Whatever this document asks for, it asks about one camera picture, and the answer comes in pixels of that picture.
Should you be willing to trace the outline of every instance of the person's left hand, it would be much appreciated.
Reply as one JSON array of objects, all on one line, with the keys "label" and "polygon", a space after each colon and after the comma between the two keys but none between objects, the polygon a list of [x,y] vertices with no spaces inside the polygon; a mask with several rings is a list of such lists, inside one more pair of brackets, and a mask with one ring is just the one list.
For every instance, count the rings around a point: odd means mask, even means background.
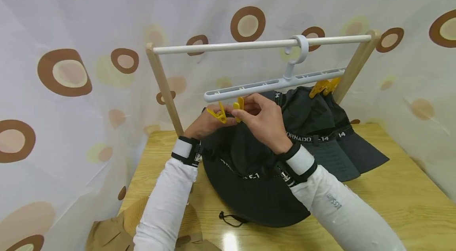
[{"label": "person's left hand", "polygon": [[[211,104],[207,106],[207,108],[213,110],[215,113],[218,113],[220,111],[220,107],[218,104]],[[223,109],[225,110],[225,113],[229,114],[231,114],[231,112],[233,111],[232,106],[223,106]],[[187,128],[183,136],[202,140],[202,138],[208,136],[209,134],[213,133],[221,127],[230,127],[236,124],[237,122],[234,119],[234,117],[227,117],[227,123],[222,123],[214,116],[212,116],[206,109]]]}]

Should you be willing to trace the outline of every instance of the person's hand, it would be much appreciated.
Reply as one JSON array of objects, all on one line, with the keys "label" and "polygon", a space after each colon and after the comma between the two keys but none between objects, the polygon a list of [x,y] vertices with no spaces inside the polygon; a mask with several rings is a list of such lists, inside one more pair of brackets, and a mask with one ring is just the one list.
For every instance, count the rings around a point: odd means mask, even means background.
[{"label": "person's hand", "polygon": [[231,112],[242,120],[252,134],[275,154],[286,153],[293,146],[287,137],[282,110],[275,102],[260,94],[244,98],[244,110]]},{"label": "person's hand", "polygon": [[[215,113],[220,111],[219,105],[209,105],[207,106],[208,109],[213,110]],[[223,106],[225,113],[232,113],[233,107],[232,106]],[[229,127],[236,125],[237,122],[233,117],[227,117],[227,123],[222,123],[214,116],[212,116],[207,109],[204,110],[201,115],[187,128],[184,132],[183,136],[188,138],[195,138],[201,140],[202,138],[208,136],[209,134],[213,133],[217,129],[221,127]]]}]

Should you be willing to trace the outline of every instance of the white curtain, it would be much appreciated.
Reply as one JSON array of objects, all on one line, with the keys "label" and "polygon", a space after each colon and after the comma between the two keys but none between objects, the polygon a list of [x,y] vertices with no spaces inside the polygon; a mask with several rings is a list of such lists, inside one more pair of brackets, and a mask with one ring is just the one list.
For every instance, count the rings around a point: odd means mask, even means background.
[{"label": "white curtain", "polygon": [[[380,123],[456,200],[455,9],[456,0],[0,0],[0,250],[81,250],[93,221],[116,215],[147,135],[172,129],[147,42],[385,32],[342,106],[355,122]],[[295,72],[345,66],[356,46],[313,47]],[[279,77],[295,54],[161,59],[187,127],[205,91]]]}]

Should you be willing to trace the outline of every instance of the black wrist strap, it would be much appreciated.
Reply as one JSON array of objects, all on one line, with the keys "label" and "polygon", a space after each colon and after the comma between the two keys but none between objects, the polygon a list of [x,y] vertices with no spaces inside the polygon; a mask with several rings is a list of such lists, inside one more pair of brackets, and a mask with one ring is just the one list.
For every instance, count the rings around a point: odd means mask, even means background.
[{"label": "black wrist strap", "polygon": [[192,145],[192,149],[190,150],[190,154],[188,158],[182,157],[181,155],[177,155],[176,153],[172,152],[171,157],[181,161],[183,164],[198,167],[198,164],[201,161],[201,155],[204,153],[204,149],[199,145],[199,140],[195,138],[188,138],[185,136],[179,136],[179,140],[183,142],[189,143]]},{"label": "black wrist strap", "polygon": [[318,164],[316,161],[312,166],[303,174],[298,175],[287,163],[286,161],[292,158],[299,151],[301,145],[299,143],[293,144],[293,146],[286,153],[277,155],[279,161],[277,161],[275,170],[282,176],[282,179],[286,182],[289,187],[293,187],[297,184],[307,182],[307,179],[315,172]]}]

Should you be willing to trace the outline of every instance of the hat brim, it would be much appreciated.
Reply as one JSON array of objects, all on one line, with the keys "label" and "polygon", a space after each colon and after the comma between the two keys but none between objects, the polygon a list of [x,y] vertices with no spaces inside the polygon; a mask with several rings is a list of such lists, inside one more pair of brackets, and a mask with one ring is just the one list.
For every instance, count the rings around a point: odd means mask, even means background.
[{"label": "hat brim", "polygon": [[360,173],[375,169],[389,160],[356,132],[338,139],[337,142]]},{"label": "hat brim", "polygon": [[360,176],[360,172],[350,161],[336,139],[313,143],[301,143],[315,158],[316,163],[325,167],[339,181],[345,182]]},{"label": "hat brim", "polygon": [[284,180],[243,179],[220,159],[203,157],[203,166],[211,185],[236,215],[268,227],[294,225],[310,212],[291,193]]}]

